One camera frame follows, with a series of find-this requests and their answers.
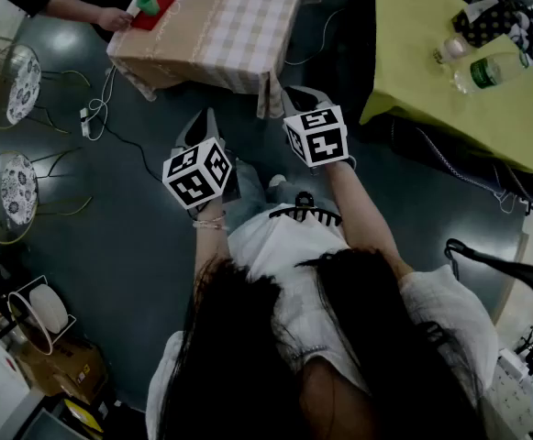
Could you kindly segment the black zipper bag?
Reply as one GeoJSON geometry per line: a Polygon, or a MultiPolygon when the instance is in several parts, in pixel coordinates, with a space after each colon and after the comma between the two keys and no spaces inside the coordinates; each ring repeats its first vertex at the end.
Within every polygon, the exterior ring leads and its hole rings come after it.
{"type": "Polygon", "coordinates": [[[439,133],[432,126],[394,115],[378,115],[363,126],[364,136],[390,146],[410,160],[445,172],[494,195],[501,202],[522,200],[533,211],[533,173],[470,148],[465,142],[439,133]]]}

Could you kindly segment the person's right forearm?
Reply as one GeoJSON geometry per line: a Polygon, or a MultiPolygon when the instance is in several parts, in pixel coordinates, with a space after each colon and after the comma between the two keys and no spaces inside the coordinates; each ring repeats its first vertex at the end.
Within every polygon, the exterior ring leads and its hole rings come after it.
{"type": "Polygon", "coordinates": [[[398,280],[412,273],[414,270],[401,258],[390,227],[355,170],[346,161],[337,161],[327,164],[325,171],[349,246],[380,252],[398,280]]]}

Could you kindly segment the person's white shirt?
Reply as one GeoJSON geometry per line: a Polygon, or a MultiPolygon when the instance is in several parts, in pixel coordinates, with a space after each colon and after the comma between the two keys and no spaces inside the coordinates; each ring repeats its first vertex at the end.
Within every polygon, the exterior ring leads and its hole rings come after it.
{"type": "Polygon", "coordinates": [[[498,337],[476,295],[449,266],[398,280],[343,220],[276,209],[196,275],[150,382],[149,440],[488,440],[498,337]]]}

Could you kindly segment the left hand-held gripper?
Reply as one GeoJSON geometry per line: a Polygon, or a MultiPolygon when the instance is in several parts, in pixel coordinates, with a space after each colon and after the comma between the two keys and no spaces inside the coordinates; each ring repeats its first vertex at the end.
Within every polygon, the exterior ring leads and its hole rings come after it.
{"type": "Polygon", "coordinates": [[[185,211],[219,197],[224,204],[240,198],[235,161],[221,146],[224,142],[212,107],[195,114],[176,139],[178,151],[163,162],[161,182],[185,211]]]}

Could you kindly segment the clear plastic cup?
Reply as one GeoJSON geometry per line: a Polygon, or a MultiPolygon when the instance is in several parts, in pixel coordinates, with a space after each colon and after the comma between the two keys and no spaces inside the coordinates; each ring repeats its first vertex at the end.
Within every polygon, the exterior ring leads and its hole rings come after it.
{"type": "Polygon", "coordinates": [[[452,64],[472,53],[473,47],[461,34],[446,38],[433,50],[433,58],[441,65],[452,64]]]}

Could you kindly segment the black hair claw clip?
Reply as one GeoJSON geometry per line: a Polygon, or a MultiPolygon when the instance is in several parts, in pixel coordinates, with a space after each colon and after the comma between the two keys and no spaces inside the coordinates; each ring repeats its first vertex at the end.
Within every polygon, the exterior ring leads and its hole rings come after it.
{"type": "Polygon", "coordinates": [[[309,192],[300,192],[295,196],[294,206],[288,206],[273,210],[269,213],[270,218],[288,216],[298,223],[303,223],[309,215],[312,215],[324,226],[340,226],[342,218],[332,211],[316,207],[314,198],[309,192]]]}

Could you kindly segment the floral seat cushion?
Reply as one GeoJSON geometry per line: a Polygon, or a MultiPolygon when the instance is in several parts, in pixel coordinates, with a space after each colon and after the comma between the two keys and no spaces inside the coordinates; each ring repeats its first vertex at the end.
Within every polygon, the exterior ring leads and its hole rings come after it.
{"type": "Polygon", "coordinates": [[[7,98],[6,118],[11,126],[16,125],[34,108],[39,97],[42,70],[35,52],[23,45],[12,49],[9,59],[11,82],[7,98]]]}
{"type": "Polygon", "coordinates": [[[16,154],[7,162],[0,189],[7,216],[18,226],[28,224],[38,203],[38,178],[24,155],[16,154]]]}

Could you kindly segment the beige checked tablecloth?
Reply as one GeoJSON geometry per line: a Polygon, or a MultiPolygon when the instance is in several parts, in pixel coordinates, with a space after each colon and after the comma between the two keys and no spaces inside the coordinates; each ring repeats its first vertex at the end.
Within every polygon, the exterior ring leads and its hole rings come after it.
{"type": "Polygon", "coordinates": [[[150,31],[118,31],[106,53],[149,101],[185,82],[257,96],[256,116],[283,115],[279,76],[303,5],[320,0],[175,0],[150,31]]]}

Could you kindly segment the yellow-green tablecloth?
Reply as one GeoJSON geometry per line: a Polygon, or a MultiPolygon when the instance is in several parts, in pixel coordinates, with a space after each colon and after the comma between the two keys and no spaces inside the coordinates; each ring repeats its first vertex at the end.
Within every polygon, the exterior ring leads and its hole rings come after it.
{"type": "Polygon", "coordinates": [[[375,74],[360,122],[392,113],[533,173],[533,68],[464,94],[454,86],[451,68],[433,58],[465,6],[463,0],[375,0],[375,74]]]}

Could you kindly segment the person's left forearm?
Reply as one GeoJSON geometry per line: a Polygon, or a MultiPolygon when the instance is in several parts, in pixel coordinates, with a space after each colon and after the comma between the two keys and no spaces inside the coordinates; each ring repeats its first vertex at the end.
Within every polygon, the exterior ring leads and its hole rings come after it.
{"type": "Polygon", "coordinates": [[[230,257],[228,227],[221,198],[211,200],[193,220],[195,229],[194,273],[198,275],[213,259],[230,257]]]}

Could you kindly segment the person's blue jeans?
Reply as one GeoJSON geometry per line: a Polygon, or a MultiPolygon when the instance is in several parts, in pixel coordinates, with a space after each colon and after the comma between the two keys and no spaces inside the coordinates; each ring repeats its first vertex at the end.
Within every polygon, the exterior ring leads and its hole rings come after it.
{"type": "Polygon", "coordinates": [[[229,234],[255,215],[280,204],[294,204],[296,195],[304,190],[289,181],[264,188],[255,168],[241,159],[236,159],[236,170],[240,197],[224,204],[229,234]]]}

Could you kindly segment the green label plastic bottle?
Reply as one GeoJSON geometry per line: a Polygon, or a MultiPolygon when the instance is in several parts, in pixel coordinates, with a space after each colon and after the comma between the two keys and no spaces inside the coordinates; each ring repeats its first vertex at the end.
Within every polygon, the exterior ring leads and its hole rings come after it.
{"type": "Polygon", "coordinates": [[[499,52],[456,70],[452,82],[461,93],[470,94],[514,80],[528,67],[525,53],[499,52]]]}

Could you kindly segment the black dotted pouch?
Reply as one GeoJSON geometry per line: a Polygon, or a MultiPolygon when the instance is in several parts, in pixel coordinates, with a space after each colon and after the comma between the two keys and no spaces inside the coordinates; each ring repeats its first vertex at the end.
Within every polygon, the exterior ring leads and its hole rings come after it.
{"type": "Polygon", "coordinates": [[[451,23],[472,47],[480,48],[510,32],[517,23],[515,11],[514,0],[482,0],[465,6],[451,23]]]}

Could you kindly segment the brown cardboard box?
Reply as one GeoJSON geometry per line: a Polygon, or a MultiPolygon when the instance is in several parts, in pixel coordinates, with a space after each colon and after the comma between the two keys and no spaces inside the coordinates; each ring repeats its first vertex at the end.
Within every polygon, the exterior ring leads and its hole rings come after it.
{"type": "Polygon", "coordinates": [[[50,355],[26,343],[16,359],[28,381],[49,397],[65,393],[92,404],[108,381],[98,347],[82,339],[61,338],[50,355]]]}

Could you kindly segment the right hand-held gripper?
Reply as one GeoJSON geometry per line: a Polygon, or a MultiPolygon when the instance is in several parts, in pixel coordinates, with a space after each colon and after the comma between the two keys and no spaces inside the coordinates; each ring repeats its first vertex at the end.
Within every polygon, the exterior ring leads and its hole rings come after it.
{"type": "Polygon", "coordinates": [[[322,91],[306,86],[300,89],[306,94],[302,112],[294,105],[298,85],[286,86],[281,92],[283,130],[292,152],[311,170],[337,161],[355,168],[340,106],[322,91]]]}

